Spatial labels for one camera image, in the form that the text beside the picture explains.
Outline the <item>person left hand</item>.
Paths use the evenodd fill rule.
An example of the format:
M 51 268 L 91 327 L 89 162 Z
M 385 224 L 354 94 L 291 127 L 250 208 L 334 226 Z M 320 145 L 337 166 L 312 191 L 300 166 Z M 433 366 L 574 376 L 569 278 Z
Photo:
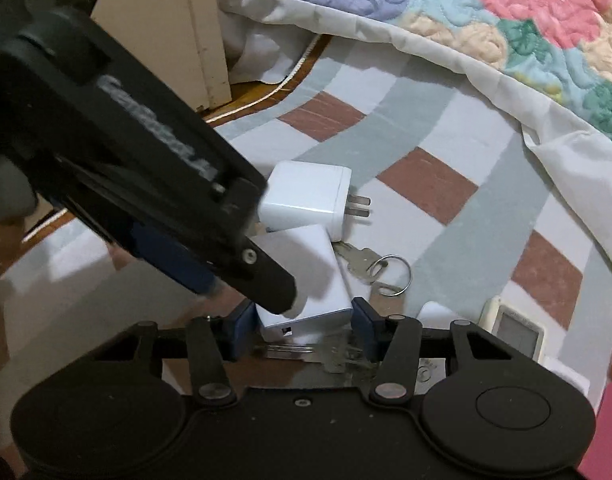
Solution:
M 38 198 L 26 175 L 9 159 L 0 156 L 0 223 L 32 214 Z

